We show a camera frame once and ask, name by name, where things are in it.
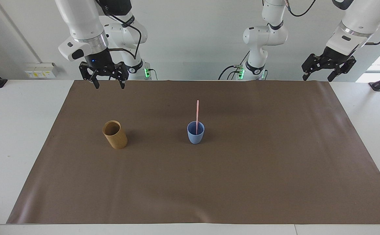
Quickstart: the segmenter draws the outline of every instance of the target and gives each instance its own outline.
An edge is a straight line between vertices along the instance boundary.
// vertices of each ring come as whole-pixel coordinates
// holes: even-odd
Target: green light
[[[244,79],[244,73],[245,73],[245,70],[244,69],[241,69],[241,71],[239,72],[239,79]]]
[[[145,77],[150,77],[151,73],[145,68]]]

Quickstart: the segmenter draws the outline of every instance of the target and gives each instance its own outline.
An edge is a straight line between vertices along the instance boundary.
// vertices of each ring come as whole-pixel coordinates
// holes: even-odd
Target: bamboo cup
[[[109,121],[103,127],[103,134],[113,149],[123,149],[128,143],[125,132],[118,121]]]

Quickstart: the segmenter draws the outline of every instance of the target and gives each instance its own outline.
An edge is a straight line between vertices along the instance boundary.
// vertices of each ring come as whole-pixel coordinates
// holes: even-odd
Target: blue cup
[[[199,122],[197,133],[198,135],[196,135],[196,121],[190,122],[187,125],[187,134],[192,144],[198,144],[202,141],[203,134],[205,133],[205,125],[201,122]]]

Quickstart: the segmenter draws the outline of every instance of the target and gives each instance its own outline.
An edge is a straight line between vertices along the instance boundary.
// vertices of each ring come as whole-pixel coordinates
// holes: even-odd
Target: white tabletop
[[[380,234],[380,225],[4,225],[71,85],[12,80],[0,89],[0,234]],[[380,92],[363,99],[360,85],[331,83],[380,170]]]

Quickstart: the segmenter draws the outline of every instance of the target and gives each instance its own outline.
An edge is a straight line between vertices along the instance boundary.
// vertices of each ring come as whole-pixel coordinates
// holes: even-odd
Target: pink straw
[[[197,128],[199,127],[199,100],[197,100],[197,109],[196,109],[196,135],[198,134]]]

